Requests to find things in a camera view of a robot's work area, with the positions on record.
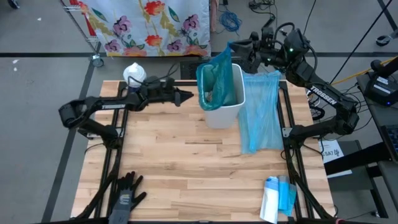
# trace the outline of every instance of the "cart wheel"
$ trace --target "cart wheel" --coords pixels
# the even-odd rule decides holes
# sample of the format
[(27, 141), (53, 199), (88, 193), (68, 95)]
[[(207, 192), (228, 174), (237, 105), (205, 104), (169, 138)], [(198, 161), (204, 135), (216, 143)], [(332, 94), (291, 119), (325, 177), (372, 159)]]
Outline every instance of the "cart wheel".
[(104, 60), (102, 60), (102, 58), (93, 59), (91, 62), (94, 65), (94, 67), (97, 68), (104, 66)]
[(8, 4), (13, 8), (13, 9), (19, 9), (19, 4), (17, 0), (7, 0)]
[(380, 47), (386, 46), (390, 42), (390, 37), (387, 35), (382, 35), (376, 39), (376, 44)]

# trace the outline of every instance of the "white trash bin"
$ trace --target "white trash bin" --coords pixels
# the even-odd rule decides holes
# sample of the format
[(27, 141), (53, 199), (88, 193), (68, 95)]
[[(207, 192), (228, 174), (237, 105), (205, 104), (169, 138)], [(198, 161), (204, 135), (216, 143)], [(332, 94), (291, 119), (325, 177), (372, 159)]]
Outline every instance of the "white trash bin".
[(232, 74), (237, 104), (232, 106), (222, 106), (217, 110), (205, 111), (206, 125), (209, 128), (231, 127), (239, 113), (239, 110), (246, 101), (246, 97), (244, 95), (243, 75), (241, 67), (233, 63)]

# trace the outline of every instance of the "white paper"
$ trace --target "white paper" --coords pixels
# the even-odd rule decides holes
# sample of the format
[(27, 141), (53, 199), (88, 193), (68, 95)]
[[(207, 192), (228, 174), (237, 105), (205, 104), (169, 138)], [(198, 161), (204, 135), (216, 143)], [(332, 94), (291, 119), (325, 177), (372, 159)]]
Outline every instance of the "white paper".
[[(319, 148), (322, 150), (321, 141), (319, 141), (318, 143), (319, 143)], [(338, 145), (337, 140), (334, 140), (334, 141), (322, 140), (322, 143), (323, 143), (323, 148), (324, 148), (323, 163), (330, 162), (332, 160), (335, 160), (337, 158), (344, 156), (343, 151), (341, 151), (341, 148)], [(342, 175), (349, 175), (352, 173), (353, 172), (351, 170), (346, 170), (346, 171), (339, 172), (336, 174), (328, 175), (328, 178), (340, 177)]]

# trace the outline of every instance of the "white bottle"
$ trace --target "white bottle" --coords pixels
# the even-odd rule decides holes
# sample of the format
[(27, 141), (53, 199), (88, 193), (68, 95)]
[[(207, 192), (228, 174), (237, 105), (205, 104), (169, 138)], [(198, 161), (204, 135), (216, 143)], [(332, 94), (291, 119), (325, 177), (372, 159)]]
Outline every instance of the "white bottle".
[(141, 87), (141, 83), (147, 78), (147, 74), (142, 66), (134, 62), (124, 69), (123, 77), (129, 85), (129, 90), (137, 91)]

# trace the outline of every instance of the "blue cable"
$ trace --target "blue cable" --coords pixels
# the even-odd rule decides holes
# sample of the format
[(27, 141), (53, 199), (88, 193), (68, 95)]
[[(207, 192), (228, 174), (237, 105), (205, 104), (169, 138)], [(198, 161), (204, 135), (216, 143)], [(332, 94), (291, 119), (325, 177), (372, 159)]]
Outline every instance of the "blue cable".
[(236, 35), (239, 36), (238, 30), (241, 27), (242, 20), (239, 19), (235, 13), (228, 10), (228, 8), (225, 5), (220, 4), (220, 6), (224, 6), (226, 9), (225, 11), (220, 10), (220, 12), (222, 12), (222, 15), (220, 15), (219, 19), (219, 22), (221, 25), (224, 26), (224, 29), (221, 32), (216, 32), (216, 33), (220, 34), (224, 32), (224, 30), (227, 30), (228, 32), (235, 32)]

